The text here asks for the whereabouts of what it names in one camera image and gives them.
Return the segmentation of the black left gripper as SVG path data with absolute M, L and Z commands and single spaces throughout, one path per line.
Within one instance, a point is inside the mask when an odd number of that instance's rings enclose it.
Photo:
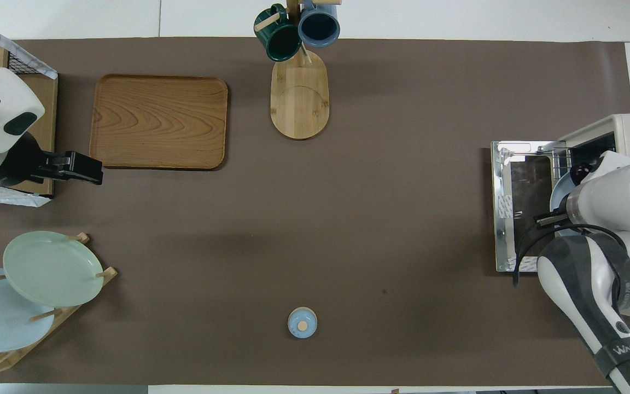
M 39 168 L 45 164 L 52 168 Z M 102 171 L 100 160 L 78 152 L 43 152 L 37 140 L 30 133 L 24 133 L 8 150 L 0 165 L 0 184 L 20 184 L 30 181 L 43 184 L 46 179 L 53 181 L 83 181 L 94 185 L 102 184 L 102 172 L 77 173 L 75 171 Z

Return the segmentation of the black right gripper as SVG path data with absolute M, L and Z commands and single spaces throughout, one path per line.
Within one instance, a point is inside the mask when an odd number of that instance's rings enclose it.
M 570 224 L 568 215 L 565 212 L 549 212 L 533 217 L 536 228 L 555 228 Z

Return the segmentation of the dark purple eggplant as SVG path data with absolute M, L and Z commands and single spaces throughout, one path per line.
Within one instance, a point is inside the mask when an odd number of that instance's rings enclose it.
M 573 165 L 570 169 L 570 176 L 575 184 L 578 186 L 581 182 L 598 167 L 598 161 L 595 160 L 593 162 L 580 162 L 579 164 Z

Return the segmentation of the wooden serving tray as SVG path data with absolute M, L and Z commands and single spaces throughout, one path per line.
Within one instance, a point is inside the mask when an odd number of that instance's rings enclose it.
M 217 77 L 108 74 L 95 87 L 89 154 L 107 168 L 214 170 L 229 90 Z

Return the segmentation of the patterned white cloth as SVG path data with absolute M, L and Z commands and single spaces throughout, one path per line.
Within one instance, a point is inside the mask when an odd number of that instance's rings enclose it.
M 0 187 L 0 204 L 20 205 L 25 207 L 42 207 L 51 199 L 38 194 L 29 194 L 20 190 Z

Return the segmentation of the mint green racked plate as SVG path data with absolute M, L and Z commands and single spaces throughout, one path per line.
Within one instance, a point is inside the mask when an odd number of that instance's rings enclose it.
M 52 308 L 70 308 L 93 300 L 103 287 L 103 269 L 78 240 L 49 230 L 18 235 L 3 252 L 3 271 L 26 299 Z

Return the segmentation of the wooden plate rack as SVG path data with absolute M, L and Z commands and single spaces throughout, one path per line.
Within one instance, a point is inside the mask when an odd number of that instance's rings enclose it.
M 18 235 L 0 267 L 0 371 L 27 356 L 117 272 L 87 247 L 87 234 Z

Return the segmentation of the brown table mat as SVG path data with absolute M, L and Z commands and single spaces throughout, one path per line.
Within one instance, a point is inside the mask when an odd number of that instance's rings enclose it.
M 607 384 L 537 277 L 495 271 L 488 150 L 630 113 L 622 43 L 340 40 L 307 141 L 273 127 L 254 37 L 20 45 L 59 72 L 59 150 L 89 152 L 108 74 L 217 77 L 230 104 L 215 171 L 106 169 L 0 204 L 0 265 L 17 235 L 83 231 L 118 271 L 0 384 Z

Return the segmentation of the wooden mug tree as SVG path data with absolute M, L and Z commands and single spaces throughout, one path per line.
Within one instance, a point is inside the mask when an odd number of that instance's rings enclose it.
M 288 18 L 297 27 L 302 0 L 285 0 Z M 325 128 L 330 115 L 328 74 L 317 53 L 301 47 L 287 61 L 274 62 L 270 117 L 278 132 L 292 140 L 307 140 Z

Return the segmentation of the dark green mug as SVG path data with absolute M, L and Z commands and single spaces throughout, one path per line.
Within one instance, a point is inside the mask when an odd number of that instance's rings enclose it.
M 301 39 L 297 29 L 289 19 L 287 9 L 280 3 L 263 10 L 253 24 L 255 36 L 267 57 L 275 62 L 289 60 L 300 49 Z

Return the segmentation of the blue mug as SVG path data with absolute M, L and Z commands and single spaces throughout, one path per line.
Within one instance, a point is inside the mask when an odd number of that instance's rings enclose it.
M 325 48 L 340 37 L 337 7 L 340 0 L 302 0 L 298 32 L 306 45 Z

